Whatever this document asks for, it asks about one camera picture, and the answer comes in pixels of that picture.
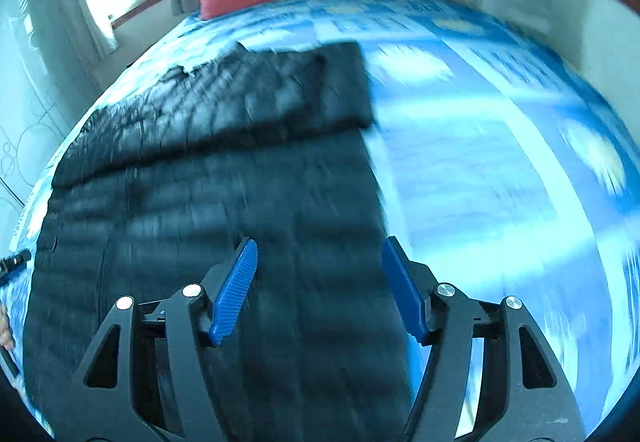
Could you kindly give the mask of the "person's left hand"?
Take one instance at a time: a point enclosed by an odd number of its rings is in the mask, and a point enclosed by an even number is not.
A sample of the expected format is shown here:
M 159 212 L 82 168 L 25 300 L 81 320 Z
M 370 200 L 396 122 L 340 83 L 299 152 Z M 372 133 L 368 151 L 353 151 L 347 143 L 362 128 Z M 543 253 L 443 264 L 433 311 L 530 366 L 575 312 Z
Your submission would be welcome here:
M 0 305 L 0 346 L 9 351 L 15 346 L 8 309 L 3 303 Z

